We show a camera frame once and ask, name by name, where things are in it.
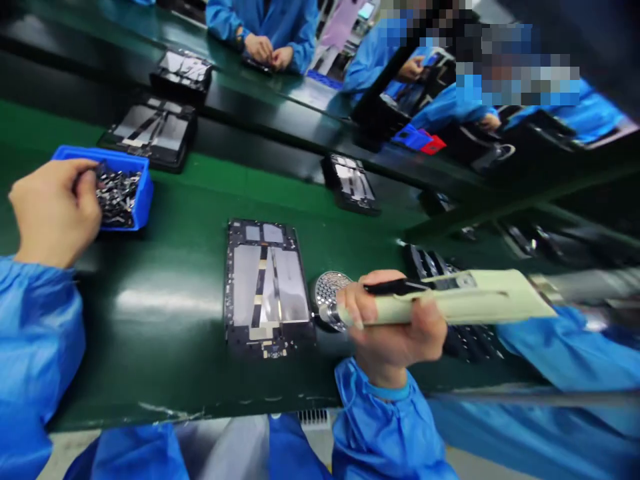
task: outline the worker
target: worker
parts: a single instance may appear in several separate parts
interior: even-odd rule
[[[0,259],[3,479],[35,479],[45,466],[51,455],[45,426],[84,354],[83,302],[72,268],[100,228],[92,170],[96,165],[85,159],[48,162],[16,182],[9,194],[20,246],[14,257]],[[334,478],[457,478],[445,461],[445,446],[429,406],[407,371],[413,363],[437,360],[442,353],[447,326],[435,304],[416,302],[410,326],[362,328],[377,316],[375,302],[363,284],[400,277],[398,271],[374,271],[338,294],[338,302],[346,305],[360,328],[351,331],[355,357],[335,369],[345,409],[333,426]],[[266,419],[245,417],[238,422],[246,425],[255,418]],[[191,442],[189,448],[185,436],[199,437],[180,435],[182,428],[193,428],[198,422],[104,430],[76,458],[65,478],[204,478],[193,470],[199,465],[207,469],[206,478],[253,480],[261,478],[255,468],[240,475],[242,468],[233,466],[256,462],[260,455],[261,471],[266,473],[262,477],[331,478],[294,416],[274,415],[268,422],[260,454],[248,448],[254,435],[238,436],[241,447],[223,452],[216,451],[215,445],[205,448],[208,443],[203,439],[195,446]],[[198,454],[203,457],[195,460]]]
[[[540,371],[554,393],[640,389],[638,344],[589,331],[577,309],[556,310],[558,317],[499,325],[500,340]],[[436,400],[429,405],[448,445],[536,478],[631,479],[640,471],[640,409],[631,402],[572,408]]]
[[[329,73],[335,58],[342,52],[349,39],[353,24],[358,18],[358,12],[367,0],[336,0],[338,6],[333,16],[328,20],[311,65],[320,75]]]
[[[207,27],[276,71],[304,73],[315,50],[316,0],[209,0]]]
[[[471,75],[466,75],[463,81],[470,78]],[[458,83],[452,83],[442,90],[412,118],[411,124],[416,129],[438,133],[452,121],[477,123],[486,132],[496,131],[501,125],[494,107],[483,105],[479,99],[468,98],[465,88]]]
[[[380,20],[362,40],[347,70],[342,92],[350,95],[354,101],[358,100],[362,93],[372,86],[400,48],[406,31],[406,18]],[[403,88],[403,84],[418,80],[437,43],[437,39],[422,38],[420,46],[400,68],[398,75],[389,83],[385,93],[395,98]],[[420,110],[411,124],[417,129],[424,129],[430,133],[437,133],[453,120],[459,123],[478,122],[486,131],[496,130],[501,124],[497,111],[490,105],[483,105],[479,98],[472,98],[469,94],[477,83],[475,77],[477,76],[464,75],[463,78],[461,76],[460,82],[448,86],[430,104]]]
[[[354,100],[362,97],[362,93],[373,85],[402,45],[407,35],[407,23],[406,18],[382,19],[365,35],[345,74],[342,93]],[[388,96],[395,97],[404,84],[420,78],[425,60],[429,58],[432,48],[432,38],[420,39],[420,46],[385,90]]]
[[[538,110],[544,110],[576,131],[575,139],[592,143],[610,133],[625,117],[609,100],[600,95],[584,79],[580,79],[580,94],[576,105],[543,105],[524,108],[512,116],[505,129],[518,125]]]

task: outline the hand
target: hand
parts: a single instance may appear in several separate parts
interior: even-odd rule
[[[398,72],[396,80],[402,83],[412,83],[418,80],[422,74],[422,70],[424,70],[422,66],[424,60],[424,55],[418,55],[417,57],[407,60]]]
[[[256,37],[254,34],[248,34],[245,39],[245,48],[251,58],[257,62],[268,65],[272,62],[273,46],[271,40],[267,37]]]
[[[482,120],[480,120],[479,123],[480,123],[480,128],[488,132],[496,131],[498,130],[498,128],[500,128],[500,125],[502,125],[502,122],[500,122],[500,119],[490,113],[486,114],[485,117]]]
[[[337,293],[337,302],[346,305],[354,323],[375,323],[377,310],[374,296],[363,285],[398,280],[405,275],[397,270],[376,270],[351,283]],[[407,380],[406,367],[420,361],[434,361],[442,356],[447,324],[434,301],[414,302],[411,323],[379,325],[360,330],[352,327],[349,334],[356,344],[356,361],[379,387],[401,388]]]
[[[293,48],[282,47],[273,52],[273,60],[271,65],[276,71],[286,70],[289,64],[293,60]]]
[[[9,200],[20,230],[15,261],[73,266],[100,230],[95,173],[89,170],[96,165],[85,159],[50,161],[13,184]]]

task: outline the perforated metal disc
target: perforated metal disc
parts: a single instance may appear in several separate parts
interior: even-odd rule
[[[328,271],[320,275],[313,287],[313,302],[316,310],[319,310],[322,305],[335,303],[335,294],[350,283],[351,279],[344,273]]]
[[[335,294],[338,290],[346,287],[351,283],[351,279],[344,273],[336,271],[328,271],[320,275],[312,288],[313,304],[315,311],[319,314],[318,318],[321,325],[329,331],[344,332],[346,326],[335,315],[327,315],[331,309],[329,307],[335,304]]]

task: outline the blue plastic bin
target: blue plastic bin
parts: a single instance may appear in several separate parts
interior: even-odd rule
[[[138,190],[135,193],[135,204],[131,215],[133,216],[133,228],[100,227],[103,231],[136,231],[143,228],[149,220],[151,210],[151,198],[153,198],[153,182],[149,174],[149,160],[127,155],[126,153],[99,148],[81,148],[61,145],[53,154],[51,160],[69,160],[86,158],[95,161],[106,161],[107,166],[116,171],[141,172]]]
[[[424,130],[416,130],[412,124],[408,124],[391,139],[392,142],[400,143],[411,150],[419,151],[424,146],[433,141]]]
[[[318,73],[317,70],[309,70],[307,72],[307,76],[310,79],[316,80],[316,82],[320,82],[323,85],[328,86],[329,88],[332,88],[334,90],[342,90],[342,82],[338,80],[330,79],[329,77],[326,77]]]

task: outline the blue lab coat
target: blue lab coat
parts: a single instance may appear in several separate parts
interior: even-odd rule
[[[481,95],[470,94],[469,87],[466,85],[472,81],[471,77],[466,75],[464,81],[452,83],[442,90],[432,102],[414,116],[411,124],[417,129],[438,133],[452,121],[478,122],[489,113],[497,117],[498,112],[495,108],[482,104]]]
[[[315,51],[316,0],[271,0],[268,12],[264,7],[264,0],[209,0],[207,26],[214,36],[234,45],[235,32],[242,26],[248,33],[268,37],[273,50],[292,47],[288,70],[306,72]]]
[[[585,330],[576,309],[501,325],[512,352],[562,392],[640,389],[640,351]],[[438,431],[460,449],[541,479],[637,478],[637,407],[559,408],[429,401]]]
[[[585,80],[580,80],[580,96],[577,105],[542,105],[527,107],[512,116],[506,128],[512,128],[537,110],[544,110],[560,118],[577,132],[576,140],[595,142],[613,130],[624,118],[609,100],[600,95]]]
[[[342,92],[350,95],[353,102],[359,100],[362,93],[372,86],[400,48],[406,34],[406,19],[380,20],[362,40],[347,70]],[[433,46],[432,38],[422,38],[420,46],[412,56],[424,55],[428,59]],[[482,105],[479,77],[476,79],[466,75],[460,80],[458,86],[452,84],[442,90],[433,102],[416,114],[411,124],[417,129],[437,133],[453,120],[459,123],[476,122],[482,120],[488,113],[497,116],[496,110],[491,105]],[[404,83],[392,80],[385,93],[396,98],[404,86]]]
[[[73,272],[0,257],[0,479],[35,479],[45,466],[51,454],[45,424],[84,350],[82,298]],[[353,359],[346,359],[335,380],[345,409],[333,427],[334,478],[457,478],[411,376],[404,389],[377,389]],[[331,478],[294,416],[269,423],[270,478]],[[141,478],[188,480],[171,424],[106,430],[65,476]]]
[[[362,93],[372,86],[378,75],[385,69],[406,36],[406,19],[380,20],[360,43],[360,48],[345,74],[342,93],[350,95],[354,101],[359,100]],[[432,48],[433,39],[422,38],[420,46],[416,48],[412,57],[424,55],[428,58]],[[388,96],[395,98],[404,86],[404,83],[392,80],[385,92]]]

